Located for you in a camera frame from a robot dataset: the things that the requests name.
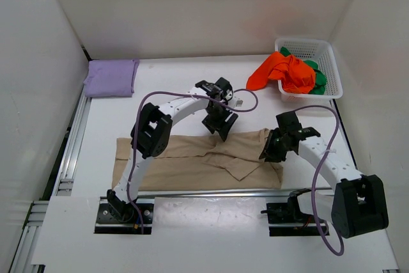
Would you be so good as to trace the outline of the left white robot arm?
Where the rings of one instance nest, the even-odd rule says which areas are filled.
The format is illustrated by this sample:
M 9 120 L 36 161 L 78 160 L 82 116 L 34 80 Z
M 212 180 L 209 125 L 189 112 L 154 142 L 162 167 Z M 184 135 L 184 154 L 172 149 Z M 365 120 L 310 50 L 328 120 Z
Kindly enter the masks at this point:
M 110 214 L 121 223 L 140 214 L 135 204 L 139 187 L 153 158 L 168 146 L 173 126 L 205 110 L 207 115 L 202 124 L 225 141 L 238 118 L 234 108 L 242 104 L 229 81 L 222 77 L 215 83 L 200 81 L 185 94 L 156 91 L 143 98 L 131 131 L 127 165 L 119 182 L 107 191 Z

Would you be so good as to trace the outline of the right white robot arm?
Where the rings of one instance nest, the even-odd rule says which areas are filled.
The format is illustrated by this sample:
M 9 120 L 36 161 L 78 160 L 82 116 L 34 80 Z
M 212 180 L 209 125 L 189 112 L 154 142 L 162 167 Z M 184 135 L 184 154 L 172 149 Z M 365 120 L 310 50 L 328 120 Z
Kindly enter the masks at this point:
M 294 152 L 319 169 L 333 196 L 310 188 L 293 191 L 285 203 L 269 203 L 264 211 L 273 224 L 306 222 L 314 214 L 329 222 L 343 238 L 351 238 L 389 226 L 382 180 L 364 175 L 332 151 L 312 127 L 303 127 L 294 111 L 277 115 L 278 127 L 269 132 L 259 156 L 265 162 L 283 162 Z

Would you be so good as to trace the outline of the purple t shirt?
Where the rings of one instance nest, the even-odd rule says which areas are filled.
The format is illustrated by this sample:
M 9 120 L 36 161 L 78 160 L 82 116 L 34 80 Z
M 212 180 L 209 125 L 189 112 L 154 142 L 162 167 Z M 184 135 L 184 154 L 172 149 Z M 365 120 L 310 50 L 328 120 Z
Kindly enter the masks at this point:
M 89 98 L 132 97 L 138 59 L 93 60 L 84 80 Z

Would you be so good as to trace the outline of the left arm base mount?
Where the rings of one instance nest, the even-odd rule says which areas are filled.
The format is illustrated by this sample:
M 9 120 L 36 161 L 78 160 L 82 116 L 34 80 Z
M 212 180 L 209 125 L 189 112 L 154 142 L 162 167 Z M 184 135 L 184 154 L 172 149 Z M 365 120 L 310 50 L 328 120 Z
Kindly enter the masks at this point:
M 106 197 L 101 197 L 95 219 L 95 234 L 109 235 L 151 235 L 154 218 L 154 200 L 142 199 L 136 203 L 141 216 L 132 205 L 125 205 L 125 212 L 119 214 Z

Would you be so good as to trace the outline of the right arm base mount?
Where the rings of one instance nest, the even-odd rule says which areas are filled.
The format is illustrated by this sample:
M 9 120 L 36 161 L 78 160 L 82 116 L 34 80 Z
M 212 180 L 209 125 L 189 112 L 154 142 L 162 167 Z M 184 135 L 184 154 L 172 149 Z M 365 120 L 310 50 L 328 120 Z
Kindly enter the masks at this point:
M 270 237 L 319 237 L 313 215 L 294 213 L 287 203 L 267 203 L 260 211 L 268 221 Z

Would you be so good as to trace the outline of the beige t shirt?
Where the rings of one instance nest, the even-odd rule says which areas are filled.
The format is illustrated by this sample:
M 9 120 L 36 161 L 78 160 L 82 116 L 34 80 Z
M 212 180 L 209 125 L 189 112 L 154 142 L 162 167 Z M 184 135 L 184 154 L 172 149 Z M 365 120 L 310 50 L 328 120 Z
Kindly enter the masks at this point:
M 269 130 L 219 136 L 171 136 L 154 158 L 140 191 L 280 189 L 283 167 L 259 159 Z

